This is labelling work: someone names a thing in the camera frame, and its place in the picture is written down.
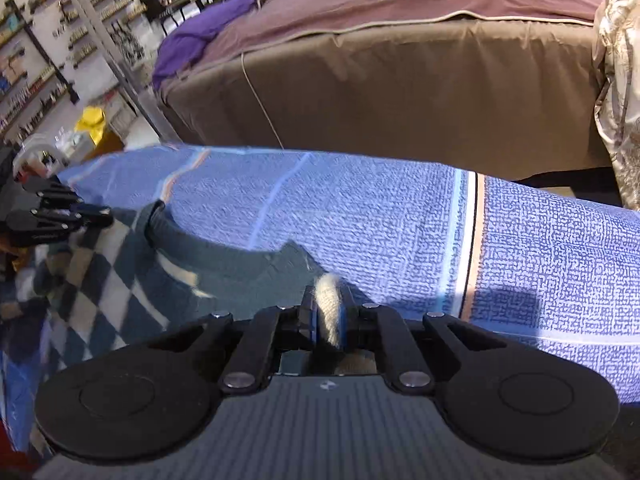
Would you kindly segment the blue cream checkered sweater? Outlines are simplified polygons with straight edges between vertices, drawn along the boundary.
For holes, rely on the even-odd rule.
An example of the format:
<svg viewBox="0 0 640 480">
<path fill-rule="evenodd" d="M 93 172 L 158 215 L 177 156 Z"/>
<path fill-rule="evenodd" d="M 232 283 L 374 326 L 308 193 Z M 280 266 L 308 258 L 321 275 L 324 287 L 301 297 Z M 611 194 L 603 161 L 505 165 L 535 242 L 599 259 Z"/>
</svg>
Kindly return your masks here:
<svg viewBox="0 0 640 480">
<path fill-rule="evenodd" d="M 163 202 L 115 209 L 104 229 L 29 249 L 1 286 L 1 369 L 40 382 L 58 370 L 178 330 L 215 312 L 248 320 L 310 292 L 320 335 L 338 347 L 346 301 L 360 292 L 294 242 L 274 252 L 183 231 Z"/>
</svg>

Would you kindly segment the yellow bag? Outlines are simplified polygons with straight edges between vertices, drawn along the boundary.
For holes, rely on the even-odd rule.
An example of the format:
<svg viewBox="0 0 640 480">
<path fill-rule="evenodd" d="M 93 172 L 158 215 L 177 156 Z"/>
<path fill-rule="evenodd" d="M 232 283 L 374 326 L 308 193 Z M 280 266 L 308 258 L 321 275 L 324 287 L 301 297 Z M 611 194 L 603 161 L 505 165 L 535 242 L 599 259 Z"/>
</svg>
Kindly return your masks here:
<svg viewBox="0 0 640 480">
<path fill-rule="evenodd" d="M 94 145 L 98 145 L 106 128 L 106 115 L 101 107 L 86 106 L 75 124 L 76 132 L 88 133 Z"/>
</svg>

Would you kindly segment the blue patterned bed sheet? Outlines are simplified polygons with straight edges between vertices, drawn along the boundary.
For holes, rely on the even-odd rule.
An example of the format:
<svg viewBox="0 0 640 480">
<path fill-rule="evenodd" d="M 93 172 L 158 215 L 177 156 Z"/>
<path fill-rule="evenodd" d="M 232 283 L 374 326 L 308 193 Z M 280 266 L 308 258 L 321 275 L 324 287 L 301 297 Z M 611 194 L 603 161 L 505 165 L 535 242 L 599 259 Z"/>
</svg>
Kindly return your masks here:
<svg viewBox="0 0 640 480">
<path fill-rule="evenodd" d="M 639 216 L 434 162 L 157 145 L 61 177 L 90 204 L 163 202 L 224 246 L 302 246 L 362 302 L 442 312 L 608 378 L 639 400 Z M 1 370 L 1 426 L 28 449 L 39 382 Z"/>
</svg>

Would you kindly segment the purple cloth on bed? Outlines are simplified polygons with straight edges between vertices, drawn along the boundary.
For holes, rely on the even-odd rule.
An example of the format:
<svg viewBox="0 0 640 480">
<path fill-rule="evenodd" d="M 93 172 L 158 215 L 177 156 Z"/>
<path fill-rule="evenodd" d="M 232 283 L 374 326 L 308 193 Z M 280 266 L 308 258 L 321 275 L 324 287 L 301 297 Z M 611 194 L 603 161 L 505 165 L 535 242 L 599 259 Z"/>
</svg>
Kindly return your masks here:
<svg viewBox="0 0 640 480">
<path fill-rule="evenodd" d="M 152 75 L 155 92 L 167 79 L 174 78 L 198 62 L 206 47 L 237 18 L 257 6 L 257 0 L 224 0 L 188 18 L 160 44 Z"/>
</svg>

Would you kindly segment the cream floral patterned duvet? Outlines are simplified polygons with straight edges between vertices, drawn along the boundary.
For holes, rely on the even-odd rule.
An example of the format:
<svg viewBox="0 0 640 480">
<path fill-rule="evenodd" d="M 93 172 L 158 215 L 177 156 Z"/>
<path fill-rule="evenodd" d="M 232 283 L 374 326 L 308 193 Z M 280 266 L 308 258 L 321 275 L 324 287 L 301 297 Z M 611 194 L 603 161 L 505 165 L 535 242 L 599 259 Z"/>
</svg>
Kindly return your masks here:
<svg viewBox="0 0 640 480">
<path fill-rule="evenodd" d="M 610 155 L 623 206 L 639 208 L 639 0 L 604 0 L 593 55 L 604 84 L 594 122 Z"/>
</svg>

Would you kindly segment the brown bed with mauve cover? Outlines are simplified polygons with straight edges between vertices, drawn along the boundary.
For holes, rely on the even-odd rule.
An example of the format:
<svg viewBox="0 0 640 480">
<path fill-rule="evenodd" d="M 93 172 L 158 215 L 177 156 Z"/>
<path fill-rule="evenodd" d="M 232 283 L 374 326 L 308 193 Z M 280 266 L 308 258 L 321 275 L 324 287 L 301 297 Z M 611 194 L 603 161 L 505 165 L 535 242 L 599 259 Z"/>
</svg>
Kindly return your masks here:
<svg viewBox="0 0 640 480">
<path fill-rule="evenodd" d="M 608 166 L 602 0 L 257 0 L 163 82 L 186 142 L 443 162 L 506 180 Z"/>
</svg>

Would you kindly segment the wall display shelves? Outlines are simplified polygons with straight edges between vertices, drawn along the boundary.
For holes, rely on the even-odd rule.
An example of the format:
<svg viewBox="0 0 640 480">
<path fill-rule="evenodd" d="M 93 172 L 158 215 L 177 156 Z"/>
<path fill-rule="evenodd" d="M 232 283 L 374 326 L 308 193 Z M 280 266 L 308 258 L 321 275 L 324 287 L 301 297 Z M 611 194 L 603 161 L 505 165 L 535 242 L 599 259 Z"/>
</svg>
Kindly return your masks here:
<svg viewBox="0 0 640 480">
<path fill-rule="evenodd" d="M 16 3 L 27 3 L 27 0 L 14 0 Z M 55 1 L 48 3 L 44 6 L 44 9 L 40 9 L 34 15 L 25 6 L 25 11 L 28 14 L 29 21 L 32 20 L 32 33 L 36 39 L 40 42 L 43 50 L 47 55 L 52 58 L 58 69 L 62 72 L 62 75 L 70 82 L 74 90 L 79 96 L 79 101 L 73 104 L 68 94 L 61 96 L 60 99 L 56 98 L 53 107 L 48 111 L 46 117 L 42 118 L 39 126 L 35 128 L 35 134 L 45 134 L 48 138 L 53 138 L 56 134 L 64 131 L 73 130 L 74 125 L 80 118 L 81 112 L 86 106 L 96 104 L 99 100 L 105 100 L 107 97 L 107 90 L 113 90 L 118 80 L 116 76 L 105 61 L 104 56 L 100 50 L 93 52 L 88 57 L 88 60 L 82 62 L 78 68 L 73 68 L 73 53 L 67 50 L 68 38 L 72 33 L 72 28 L 76 25 L 82 25 L 82 21 L 78 18 L 75 25 L 63 27 L 60 23 L 60 9 L 56 6 Z M 4 7 L 6 0 L 1 0 L 1 7 Z M 151 73 L 153 71 L 153 64 L 157 57 L 157 48 L 166 36 L 163 32 L 160 22 L 150 23 L 146 18 L 137 18 L 130 25 L 131 32 L 136 36 L 139 44 L 142 45 L 145 54 L 145 63 L 142 64 L 139 69 L 134 72 L 140 79 L 141 83 L 145 86 L 145 90 L 141 93 L 140 101 L 147 108 L 155 105 L 153 92 L 151 90 L 151 83 L 145 81 L 151 81 Z M 8 56 L 13 52 L 14 47 L 20 44 L 25 48 L 25 54 L 17 61 L 22 63 L 23 70 L 26 70 L 29 83 L 35 81 L 36 76 L 46 69 L 48 63 L 40 56 L 35 46 L 29 40 L 29 36 L 26 32 L 21 32 L 18 36 L 10 41 L 4 50 L 2 50 L 1 56 Z M 38 96 L 29 104 L 24 110 L 14 126 L 9 130 L 8 139 L 17 140 L 18 136 L 21 136 L 23 130 L 21 127 L 26 126 L 27 122 L 35 117 L 41 105 L 41 101 L 47 99 L 47 96 L 52 92 L 56 85 L 59 84 L 58 78 L 53 77 L 46 83 L 46 88 L 39 91 Z M 114 116 L 116 119 L 131 119 L 122 136 L 127 150 L 135 150 L 136 148 L 143 148 L 158 142 L 180 142 L 177 138 L 162 138 L 157 135 L 157 132 L 153 129 L 152 125 L 146 120 L 142 112 L 136 108 L 134 103 L 130 102 L 126 92 L 122 88 L 115 88 L 117 90 L 114 94 L 115 104 L 112 101 L 108 101 L 108 112 L 117 112 Z"/>
</svg>

